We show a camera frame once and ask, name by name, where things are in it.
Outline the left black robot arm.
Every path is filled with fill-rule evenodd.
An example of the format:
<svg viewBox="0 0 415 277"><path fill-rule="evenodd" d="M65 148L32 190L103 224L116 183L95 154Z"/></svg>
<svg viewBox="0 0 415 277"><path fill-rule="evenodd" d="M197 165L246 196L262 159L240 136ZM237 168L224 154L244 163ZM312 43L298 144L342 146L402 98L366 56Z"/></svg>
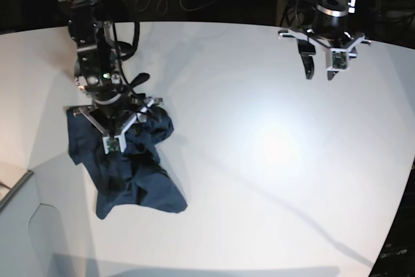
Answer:
<svg viewBox="0 0 415 277"><path fill-rule="evenodd" d="M295 18L299 4L300 0L296 0ZM355 4L356 0L316 0L310 26L299 24L279 31L281 38L296 40L307 80L314 76L313 56L317 47L325 54L327 79L333 80L336 74L350 68L350 60L358 56L358 45L372 43L361 32L351 35L347 31L348 16L355 12Z"/></svg>

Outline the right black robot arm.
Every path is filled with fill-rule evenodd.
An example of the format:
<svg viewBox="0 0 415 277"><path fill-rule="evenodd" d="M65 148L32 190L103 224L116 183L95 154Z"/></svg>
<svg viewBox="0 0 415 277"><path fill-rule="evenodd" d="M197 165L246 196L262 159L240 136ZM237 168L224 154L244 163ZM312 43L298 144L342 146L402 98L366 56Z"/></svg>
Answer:
<svg viewBox="0 0 415 277"><path fill-rule="evenodd" d="M155 118L151 108L160 102L134 91L149 74L128 81L123 71L123 61L137 51L139 25L134 26L131 44L120 42L103 0L58 1L70 4L68 32L77 46L74 81L91 99L90 105L75 107L73 114L83 115L101 133L106 154L124 152L128 130L147 116Z"/></svg>

